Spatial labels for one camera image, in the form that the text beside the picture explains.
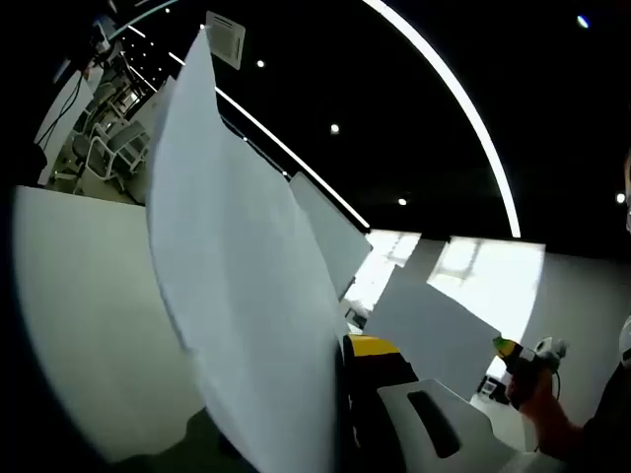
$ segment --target black ceiling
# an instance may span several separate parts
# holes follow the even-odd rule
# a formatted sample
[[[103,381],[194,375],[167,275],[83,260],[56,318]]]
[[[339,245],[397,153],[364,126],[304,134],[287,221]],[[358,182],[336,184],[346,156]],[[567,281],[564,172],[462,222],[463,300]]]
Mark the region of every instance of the black ceiling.
[[[161,2],[134,3],[119,10],[122,22]],[[387,3],[433,45],[475,104],[522,238],[553,251],[629,258],[625,207],[615,202],[631,137],[624,2]],[[135,25],[146,38],[122,35],[128,59],[156,87],[176,77],[168,52],[185,58],[207,10],[228,17],[246,28],[244,58],[238,71],[213,57],[217,85],[372,228],[511,237],[486,155],[452,93],[361,0],[180,0],[170,9]],[[223,99],[220,109],[282,168],[301,170]],[[399,206],[400,197],[408,205]]]

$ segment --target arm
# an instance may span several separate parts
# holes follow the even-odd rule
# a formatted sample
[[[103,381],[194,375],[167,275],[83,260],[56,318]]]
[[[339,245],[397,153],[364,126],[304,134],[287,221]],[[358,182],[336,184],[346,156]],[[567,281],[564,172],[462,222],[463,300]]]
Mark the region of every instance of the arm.
[[[512,382],[507,394],[519,390]],[[568,459],[583,445],[583,428],[573,425],[552,395],[552,372],[541,373],[532,397],[520,407],[520,412],[534,424],[539,449],[560,460]]]

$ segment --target bright window light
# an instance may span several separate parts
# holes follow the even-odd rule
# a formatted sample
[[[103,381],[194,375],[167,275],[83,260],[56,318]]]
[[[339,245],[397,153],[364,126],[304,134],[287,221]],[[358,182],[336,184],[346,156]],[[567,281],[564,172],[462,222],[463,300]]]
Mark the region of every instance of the bright window light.
[[[420,234],[384,230],[373,230],[366,235],[373,250],[357,271],[344,299],[354,308],[371,312],[384,293],[392,271],[396,266],[405,266],[420,237]]]
[[[427,283],[503,337],[520,342],[536,299],[544,250],[541,244],[454,236]],[[487,373],[501,379],[505,370],[496,357]]]
[[[497,181],[500,193],[502,194],[502,200],[504,201],[504,207],[506,208],[509,225],[511,226],[511,234],[515,238],[521,237],[522,233],[520,231],[520,223],[517,218],[515,202],[513,201],[511,188],[509,187],[509,182],[506,179],[504,168],[502,168],[500,157],[495,150],[495,146],[493,146],[493,141],[491,141],[491,136],[489,135],[486,126],[484,126],[482,118],[475,109],[475,106],[473,106],[473,102],[464,91],[464,88],[457,80],[454,73],[450,70],[445,61],[438,55],[430,43],[427,42],[419,32],[414,30],[409,23],[403,20],[398,13],[392,10],[388,5],[381,0],[364,0],[364,3],[375,9],[375,11],[382,15],[382,17],[388,20],[405,37],[407,37],[407,39],[419,50],[419,52],[423,54],[427,62],[430,63],[450,89],[457,102],[460,104],[462,111],[464,111],[464,114],[469,119],[469,122],[471,123],[471,126],[480,140],[484,152],[486,153],[486,158],[489,160],[491,170],[493,170],[495,180]]]
[[[583,15],[579,15],[578,17],[576,17],[576,21],[579,23],[579,26],[582,28],[590,27],[588,20]]]
[[[147,84],[154,92],[157,92],[156,88],[152,86],[151,84],[149,84],[149,81],[147,81],[147,79],[142,77],[142,74],[140,74],[136,69],[134,69],[133,66],[129,66],[129,69],[131,69],[133,73],[135,73],[140,79],[142,79],[144,83]]]
[[[333,188],[328,185],[324,179],[322,179],[318,174],[316,174],[316,172],[311,169],[307,163],[305,163],[303,160],[301,160],[298,155],[296,153],[294,153],[292,150],[290,150],[287,145],[285,145],[285,143],[283,143],[282,141],[280,141],[276,135],[274,135],[271,131],[269,131],[267,128],[265,128],[263,126],[263,124],[258,121],[256,118],[254,118],[252,115],[250,115],[247,111],[245,111],[245,109],[240,106],[238,103],[236,103],[235,101],[233,101],[230,97],[228,97],[226,95],[226,93],[224,93],[224,91],[222,91],[221,89],[219,89],[218,87],[215,87],[215,91],[217,91],[217,94],[219,94],[221,97],[223,97],[224,99],[226,99],[234,108],[236,108],[238,111],[240,111],[245,118],[249,119],[249,121],[251,121],[254,125],[256,125],[263,133],[265,133],[274,143],[276,143],[285,153],[287,153],[289,156],[291,156],[294,161],[296,163],[298,163],[301,168],[303,168],[308,175],[310,175],[313,179],[315,179],[322,187],[324,187],[324,189],[326,189],[326,191],[331,194],[335,200],[337,200],[342,207],[344,207],[353,217],[355,217],[364,227],[366,227],[367,229],[370,228],[370,225],[368,225],[368,222],[366,222],[361,215],[359,215],[357,213],[357,211],[355,209],[353,209],[348,202],[346,202],[344,199],[342,199],[342,197],[333,190]]]
[[[182,61],[181,59],[179,59],[176,55],[174,55],[172,52],[169,53],[169,56],[171,58],[173,58],[174,60],[176,60],[178,63],[180,63],[182,66],[185,66],[186,63],[184,61]]]
[[[141,33],[139,30],[136,30],[134,27],[129,26],[128,28],[132,30],[133,32],[135,32],[136,34],[139,34],[142,37],[146,37],[144,33]]]

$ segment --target yellow object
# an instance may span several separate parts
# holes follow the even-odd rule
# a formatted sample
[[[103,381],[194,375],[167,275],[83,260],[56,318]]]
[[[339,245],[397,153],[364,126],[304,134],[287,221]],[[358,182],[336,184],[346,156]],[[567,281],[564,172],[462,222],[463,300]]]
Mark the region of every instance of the yellow object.
[[[369,357],[372,355],[386,355],[399,353],[398,348],[387,340],[366,335],[349,335],[353,344],[353,353],[356,357]]]
[[[493,339],[493,345],[495,346],[495,350],[497,350],[498,356],[500,358],[506,358],[513,353],[515,347],[517,347],[517,343],[513,340],[509,340],[507,338],[496,337]]]

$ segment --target white chair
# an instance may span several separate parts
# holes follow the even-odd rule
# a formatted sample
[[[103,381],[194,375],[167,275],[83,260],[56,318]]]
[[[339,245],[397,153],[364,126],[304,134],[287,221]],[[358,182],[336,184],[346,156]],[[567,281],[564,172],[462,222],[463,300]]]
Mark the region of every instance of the white chair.
[[[86,147],[86,137],[83,138],[78,146],[73,143],[73,151],[80,159],[85,159],[86,169],[100,180],[118,177],[113,170],[116,158],[121,158],[128,170],[134,173],[145,158],[149,144],[149,137],[138,121],[128,124],[111,137],[98,124],[95,125],[89,147]]]

